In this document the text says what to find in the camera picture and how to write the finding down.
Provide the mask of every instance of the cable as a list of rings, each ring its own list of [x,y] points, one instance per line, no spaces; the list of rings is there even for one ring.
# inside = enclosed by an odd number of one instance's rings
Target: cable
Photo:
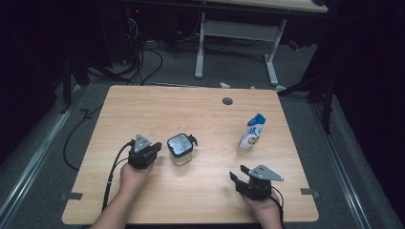
[[[140,59],[140,65],[139,65],[139,67],[138,67],[138,70],[131,76],[131,78],[128,80],[128,82],[127,82],[127,85],[130,85],[131,84],[131,81],[134,81],[132,84],[134,84],[135,83],[135,81],[137,80],[137,74],[139,74],[139,71],[140,71],[140,69],[142,68],[142,66],[143,66],[143,49],[141,50],[141,52],[140,52],[140,56],[141,56],[141,59]]]
[[[251,84],[249,81],[244,80],[244,79],[241,79],[241,80],[242,80],[242,81],[244,81],[244,83],[246,83],[246,84],[250,85],[250,89],[256,89],[256,88],[254,87],[254,85],[253,85],[253,84]]]
[[[196,42],[194,42],[193,44],[191,44],[191,45],[185,45],[184,43],[186,43],[186,42],[190,42],[190,41],[192,41],[193,39],[196,39],[196,38],[198,38],[199,36],[196,36],[196,37],[194,37],[194,38],[192,38],[192,39],[188,39],[188,40],[186,40],[186,41],[181,41],[181,42],[179,42],[178,44],[180,45],[180,46],[183,46],[183,47],[186,47],[186,48],[193,48],[193,47],[196,47],[196,46],[198,46],[199,44],[200,44],[200,41],[199,40],[197,40]]]
[[[131,71],[136,69],[138,66],[139,66],[139,58],[138,58],[138,56],[136,56],[134,58],[133,62],[132,62],[132,65],[128,69],[123,70],[123,71],[118,72],[118,73],[115,73],[115,74],[116,75],[124,75],[124,74],[130,73]],[[94,71],[92,71],[90,69],[87,69],[87,73],[92,75],[92,76],[96,76],[96,77],[105,77],[106,76],[103,73],[96,73],[96,72],[94,72]]]
[[[284,229],[284,228],[286,228],[286,227],[284,226],[284,210],[283,210],[283,207],[284,207],[284,198],[283,198],[283,195],[281,194],[281,192],[280,192],[278,189],[274,188],[273,186],[271,186],[271,188],[274,189],[274,190],[280,195],[280,198],[281,198],[281,204],[280,204],[280,202],[277,201],[277,199],[275,199],[275,198],[272,197],[272,196],[268,196],[268,198],[270,198],[271,200],[273,200],[273,201],[277,204],[277,206],[278,206],[278,208],[279,208],[281,227]]]
[[[227,42],[228,40],[224,37],[208,36],[205,38],[205,40],[206,41],[216,41],[215,44],[205,44],[207,42],[204,42],[204,48],[209,51],[221,51],[228,46],[228,42]],[[207,45],[220,45],[220,44],[223,44],[223,46],[218,49],[211,49],[211,48],[208,48],[208,46],[207,46]]]
[[[238,45],[238,46],[244,46],[244,47],[251,47],[251,46],[256,46],[256,45],[260,45],[260,44],[265,43],[265,41],[256,40],[256,41],[253,41],[250,44],[244,44],[244,43],[241,43],[241,42],[232,41],[232,39],[228,39],[227,42],[229,42],[230,44],[234,44],[234,45]]]
[[[119,165],[120,162],[127,159],[127,158],[125,158],[125,159],[117,162],[118,159],[119,159],[119,156],[121,156],[122,151],[124,151],[125,148],[127,148],[128,146],[132,145],[134,143],[134,141],[135,140],[132,139],[130,142],[127,142],[124,146],[122,146],[122,148],[119,150],[119,152],[117,154],[116,159],[114,160],[114,164],[113,164],[113,167],[111,168],[110,175],[108,176],[107,185],[105,187],[104,200],[103,200],[103,203],[102,203],[101,211],[104,211],[104,209],[107,207],[107,204],[108,204],[108,196],[110,195],[110,188],[111,188],[111,183],[113,182],[114,170],[116,169],[116,167]]]
[[[192,40],[195,39],[196,37],[199,37],[200,35],[197,35],[195,37],[191,37],[192,35],[194,35],[194,33],[196,33],[197,28],[199,27],[199,22],[200,22],[200,18],[201,18],[202,14],[199,13],[199,17],[197,18],[197,22],[196,22],[196,26],[194,27],[194,30],[191,32],[191,34],[187,37],[184,38],[182,40],[178,40],[178,43],[180,43],[181,41],[187,41],[187,40]]]
[[[63,159],[65,160],[66,165],[69,166],[69,167],[70,167],[71,169],[73,169],[73,170],[78,171],[78,168],[75,167],[74,165],[72,165],[72,164],[69,162],[69,160],[67,159],[67,157],[66,157],[66,149],[68,148],[69,140],[71,139],[72,135],[73,135],[74,132],[77,130],[77,128],[78,128],[84,121],[86,121],[87,119],[91,118],[92,115],[93,115],[94,113],[96,113],[97,111],[99,111],[101,108],[102,108],[102,105],[99,106],[98,108],[96,108],[96,109],[95,109],[94,111],[92,111],[90,114],[87,114],[87,113],[86,113],[86,114],[83,116],[83,119],[81,119],[81,121],[79,121],[79,122],[75,125],[75,127],[71,130],[71,132],[69,133],[68,137],[67,137],[66,140],[65,140],[65,145],[63,146]]]
[[[172,83],[162,83],[162,82],[148,82],[148,85],[163,85],[171,87],[184,87],[184,88],[203,88],[202,86],[194,86],[187,84],[172,84]]]
[[[138,26],[138,23],[137,23],[134,19],[128,17],[128,18],[127,18],[127,22],[128,22],[128,21],[130,21],[130,22],[133,23],[133,24],[131,25],[131,28],[128,29],[128,32],[125,33],[125,34],[127,35],[127,37],[128,37],[129,44],[130,44],[130,49],[131,49],[131,53],[132,53],[133,48],[136,46],[138,35],[141,34],[141,33],[139,33],[139,26]],[[137,30],[135,31],[135,33],[132,32],[132,29],[133,29],[134,27],[137,27]]]
[[[160,57],[160,64],[157,69],[155,69],[152,73],[150,73],[148,76],[146,76],[145,79],[141,80],[140,86],[143,86],[145,84],[146,80],[148,78],[150,78],[154,73],[156,73],[160,69],[161,65],[163,64],[163,57],[158,52],[153,51],[153,50],[149,50],[149,52],[154,52],[156,55],[158,55]]]

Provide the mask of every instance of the black cable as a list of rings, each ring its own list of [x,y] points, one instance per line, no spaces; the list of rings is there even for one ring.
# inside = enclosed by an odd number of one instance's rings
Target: black cable
[[[128,69],[126,69],[126,70],[123,70],[123,71],[121,71],[121,72],[119,72],[119,73],[116,73],[116,75],[119,75],[119,76],[122,76],[122,75],[124,75],[124,74],[127,74],[127,73],[130,73],[130,72],[132,72],[133,70],[135,70],[135,69],[138,69],[139,68],[139,57],[136,55],[135,57],[134,57],[134,60],[133,60],[133,63],[132,63],[132,65],[131,65],[131,67],[129,67]],[[106,74],[103,74],[103,73],[96,73],[96,72],[94,72],[94,71],[92,71],[92,70],[90,70],[90,69],[87,69],[87,73],[89,74],[89,75],[92,75],[92,76],[95,76],[95,77],[107,77],[107,75]]]
[[[107,181],[107,185],[105,187],[105,193],[104,193],[104,200],[102,203],[102,209],[101,211],[104,211],[104,209],[107,207],[108,204],[108,196],[110,195],[110,188],[111,188],[111,183],[113,182],[113,174],[114,174],[114,170],[116,169],[117,165],[119,165],[119,163],[123,160],[121,160],[120,162],[117,162],[119,159],[119,156],[121,155],[122,151],[125,150],[125,148],[127,148],[128,146],[132,145],[134,143],[134,139],[132,139],[130,142],[126,143],[124,146],[122,146],[122,148],[119,150],[116,159],[114,160],[114,164],[113,167],[111,168],[111,172],[110,175],[108,176],[108,181]]]
[[[96,108],[96,109],[95,109],[94,111],[92,111],[91,113],[85,114],[85,115],[83,116],[83,119],[81,119],[81,121],[79,121],[79,122],[75,125],[75,127],[71,130],[71,132],[69,133],[68,137],[67,137],[66,140],[65,140],[65,145],[63,146],[63,159],[65,160],[66,165],[69,166],[71,169],[74,169],[74,170],[78,171],[78,168],[76,168],[74,165],[72,165],[72,164],[69,162],[69,160],[67,159],[67,157],[66,157],[66,149],[68,148],[69,140],[71,139],[72,135],[73,135],[74,132],[77,130],[77,128],[78,128],[84,121],[86,121],[87,119],[91,118],[92,115],[93,115],[94,113],[96,113],[97,111],[99,111],[101,108],[102,108],[102,105],[99,106],[98,108]]]
[[[241,43],[241,42],[232,41],[232,39],[227,39],[227,42],[230,43],[230,44],[233,44],[233,45],[244,46],[244,47],[251,47],[251,46],[256,46],[256,45],[260,45],[262,43],[265,43],[265,41],[256,40],[256,41],[253,41],[250,44],[244,44],[244,43]]]
[[[142,81],[143,81],[143,80],[142,80],[142,75],[140,75],[140,72],[139,72],[139,82],[140,82],[139,84],[141,84]]]
[[[184,41],[178,41],[178,44],[180,46],[186,47],[186,48],[194,48],[196,46],[198,46],[200,44],[200,40],[194,41],[196,38],[200,38],[199,36],[190,38],[188,40],[184,40]]]
[[[203,46],[204,46],[205,49],[207,49],[209,51],[221,51],[221,50],[225,49],[228,46],[228,39],[226,39],[224,37],[208,36],[208,37],[205,38],[205,40],[207,42],[204,42]],[[212,43],[208,44],[208,41],[216,41],[216,43],[215,44],[212,44]],[[220,44],[223,44],[223,46],[218,48],[218,49],[208,48],[208,45],[220,45]]]
[[[140,71],[140,69],[142,68],[142,66],[143,66],[143,48],[142,48],[142,50],[141,50],[141,52],[140,52],[140,56],[141,56],[141,59],[140,59],[140,65],[139,65],[139,67],[138,67],[138,70],[131,76],[131,78],[128,80],[128,82],[127,82],[127,85],[130,85],[131,84],[131,81],[134,81],[132,84],[134,84],[135,83],[135,81],[137,80],[137,75],[139,74],[139,71]]]
[[[159,64],[159,66],[158,66],[152,73],[150,73],[148,76],[146,76],[146,77],[140,82],[140,86],[143,86],[143,85],[145,84],[146,80],[147,80],[148,78],[150,78],[154,73],[156,73],[156,72],[160,69],[161,65],[163,64],[163,57],[162,57],[158,52],[153,51],[153,50],[148,50],[148,51],[149,51],[149,52],[154,52],[156,55],[158,55],[158,56],[160,57],[160,64]]]
[[[196,33],[197,28],[198,28],[199,25],[201,24],[201,23],[200,23],[200,19],[201,19],[201,18],[202,18],[202,14],[199,13],[199,17],[197,18],[197,22],[196,22],[196,26],[194,27],[194,30],[190,33],[190,35],[188,35],[188,36],[185,37],[184,39],[181,39],[181,40],[178,40],[178,41],[177,41],[180,45],[181,45],[181,42],[182,42],[182,41],[193,40],[193,39],[195,39],[195,38],[197,38],[197,37],[200,37],[200,35],[196,35],[196,36],[194,36],[194,37],[192,37],[192,36]]]
[[[278,208],[279,208],[281,227],[284,229],[284,228],[286,228],[286,227],[284,226],[284,209],[283,209],[283,207],[284,207],[284,198],[283,198],[283,195],[281,194],[281,192],[280,192],[278,189],[274,188],[273,186],[271,186],[271,188],[274,189],[275,191],[277,191],[277,193],[280,195],[280,198],[281,198],[281,202],[282,202],[282,203],[280,204],[280,202],[277,201],[277,199],[275,199],[275,198],[272,197],[272,196],[268,196],[268,198],[270,198],[271,200],[273,200],[273,201],[277,204],[277,206],[278,206]]]

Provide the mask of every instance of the human hand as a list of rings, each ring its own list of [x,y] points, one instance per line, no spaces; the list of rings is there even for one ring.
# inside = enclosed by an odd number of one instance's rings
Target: human hand
[[[253,215],[264,229],[281,229],[280,209],[276,202],[271,198],[263,200],[252,200],[244,195],[241,195],[244,201],[249,205]],[[274,190],[271,190],[271,196],[280,201]]]
[[[118,195],[133,200],[152,171],[154,163],[146,169],[136,169],[125,163],[121,168]]]

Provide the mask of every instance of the wrist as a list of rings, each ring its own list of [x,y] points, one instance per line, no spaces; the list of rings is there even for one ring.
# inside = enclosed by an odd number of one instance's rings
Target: wrist
[[[266,211],[262,214],[255,214],[263,229],[281,229],[280,212],[278,209]]]
[[[117,193],[117,198],[123,199],[127,202],[132,202],[135,199],[137,192],[126,192],[124,190],[119,190]]]

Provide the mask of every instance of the table surface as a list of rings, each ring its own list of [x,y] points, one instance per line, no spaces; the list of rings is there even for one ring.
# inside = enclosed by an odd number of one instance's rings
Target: table surface
[[[230,97],[232,105],[224,105]],[[237,153],[247,122],[257,113],[266,118],[260,140],[247,153]],[[185,133],[198,139],[193,159],[175,166],[167,139]],[[91,224],[99,216],[109,172],[119,149],[140,134],[162,143],[152,174],[139,192],[128,223],[256,222],[229,178],[248,176],[265,164],[284,181],[272,185],[285,199],[285,221],[316,221],[318,212],[277,93],[271,90],[113,86],[107,94],[73,193],[63,214],[67,224]],[[121,158],[128,157],[129,148]],[[109,200],[117,193],[115,171]]]
[[[327,12],[326,6],[317,6],[312,0],[206,0],[213,3],[246,5],[280,10],[298,10],[307,12]]]

